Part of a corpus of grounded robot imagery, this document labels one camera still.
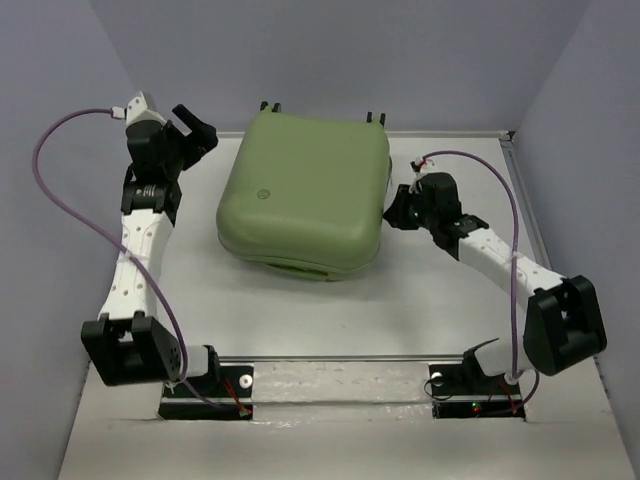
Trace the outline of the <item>green hard-shell suitcase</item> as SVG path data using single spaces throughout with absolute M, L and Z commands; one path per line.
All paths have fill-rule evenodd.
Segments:
M 263 102 L 248 125 L 216 212 L 238 259 L 335 281 L 367 268 L 381 244 L 392 173 L 383 113 L 323 120 Z

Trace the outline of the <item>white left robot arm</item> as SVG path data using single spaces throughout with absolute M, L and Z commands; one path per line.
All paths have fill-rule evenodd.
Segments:
M 216 130 L 184 105 L 173 109 L 183 134 L 137 94 L 124 110 L 131 157 L 123 182 L 120 253 L 97 320 L 81 328 L 81 341 L 107 386 L 178 383 L 201 395 L 221 383 L 214 349 L 187 345 L 176 324 L 165 326 L 158 307 L 168 301 L 159 278 L 182 192 L 179 177 L 218 144 Z

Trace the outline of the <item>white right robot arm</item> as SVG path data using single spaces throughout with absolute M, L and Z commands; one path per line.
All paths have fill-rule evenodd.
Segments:
M 460 379 L 468 390 L 482 392 L 497 376 L 530 370 L 555 376 L 607 348 L 593 283 L 520 255 L 487 222 L 464 213 L 450 174 L 424 174 L 399 185 L 383 218 L 399 230 L 427 230 L 437 247 L 509 294 L 512 313 L 525 315 L 510 338 L 464 352 Z

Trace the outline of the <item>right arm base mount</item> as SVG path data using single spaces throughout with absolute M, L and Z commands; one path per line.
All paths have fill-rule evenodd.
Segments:
M 518 385 L 510 385 L 500 376 L 468 380 L 462 373 L 460 364 L 429 365 L 423 390 L 432 401 L 436 420 L 526 418 Z

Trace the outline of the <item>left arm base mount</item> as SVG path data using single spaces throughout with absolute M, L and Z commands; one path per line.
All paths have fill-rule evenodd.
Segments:
M 157 415 L 175 421 L 244 421 L 253 419 L 254 365 L 223 363 L 219 380 L 192 377 L 162 389 Z

